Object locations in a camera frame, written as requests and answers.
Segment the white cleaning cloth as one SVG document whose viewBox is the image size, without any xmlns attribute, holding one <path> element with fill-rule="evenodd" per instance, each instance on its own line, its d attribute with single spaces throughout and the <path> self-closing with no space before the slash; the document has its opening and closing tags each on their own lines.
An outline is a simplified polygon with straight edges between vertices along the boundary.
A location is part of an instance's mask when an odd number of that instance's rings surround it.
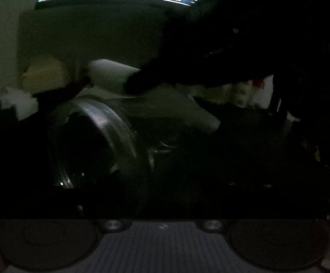
<svg viewBox="0 0 330 273">
<path fill-rule="evenodd" d="M 203 131 L 214 131 L 220 125 L 188 92 L 152 83 L 158 73 L 147 75 L 128 65 L 98 59 L 89 62 L 88 76 L 99 95 L 122 99 L 122 107 L 139 118 L 171 120 Z"/>
</svg>

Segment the dark glass jar container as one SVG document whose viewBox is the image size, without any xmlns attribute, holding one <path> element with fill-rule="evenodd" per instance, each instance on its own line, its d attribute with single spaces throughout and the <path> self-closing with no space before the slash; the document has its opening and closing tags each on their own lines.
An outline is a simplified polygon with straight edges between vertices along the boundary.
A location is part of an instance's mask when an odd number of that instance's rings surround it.
<svg viewBox="0 0 330 273">
<path fill-rule="evenodd" d="M 141 168 L 135 136 L 108 104 L 81 97 L 60 109 L 60 185 L 97 187 Z"/>
</svg>

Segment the white box with patterns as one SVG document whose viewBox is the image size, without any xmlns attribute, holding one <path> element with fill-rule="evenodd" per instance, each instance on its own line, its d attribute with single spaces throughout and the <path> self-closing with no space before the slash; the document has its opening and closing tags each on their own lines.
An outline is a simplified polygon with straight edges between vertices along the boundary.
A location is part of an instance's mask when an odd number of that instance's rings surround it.
<svg viewBox="0 0 330 273">
<path fill-rule="evenodd" d="M 232 86 L 232 102 L 237 107 L 245 108 L 248 104 L 253 82 L 241 82 Z"/>
</svg>

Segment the yellow cardboard box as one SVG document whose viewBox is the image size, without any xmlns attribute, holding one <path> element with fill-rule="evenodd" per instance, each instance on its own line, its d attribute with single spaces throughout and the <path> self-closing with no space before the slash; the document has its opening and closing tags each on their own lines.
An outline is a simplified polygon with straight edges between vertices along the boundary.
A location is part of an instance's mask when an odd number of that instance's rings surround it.
<svg viewBox="0 0 330 273">
<path fill-rule="evenodd" d="M 31 94 L 64 88 L 68 84 L 68 70 L 53 57 L 38 57 L 22 75 L 22 87 Z"/>
</svg>

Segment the crumpled white tissue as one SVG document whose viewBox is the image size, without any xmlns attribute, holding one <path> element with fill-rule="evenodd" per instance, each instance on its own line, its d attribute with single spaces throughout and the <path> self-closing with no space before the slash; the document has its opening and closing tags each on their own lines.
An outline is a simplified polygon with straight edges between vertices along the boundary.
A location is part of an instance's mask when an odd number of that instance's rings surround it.
<svg viewBox="0 0 330 273">
<path fill-rule="evenodd" d="M 17 88 L 5 88 L 0 96 L 2 109 L 14 108 L 19 121 L 24 120 L 38 112 L 38 100 L 29 92 Z"/>
</svg>

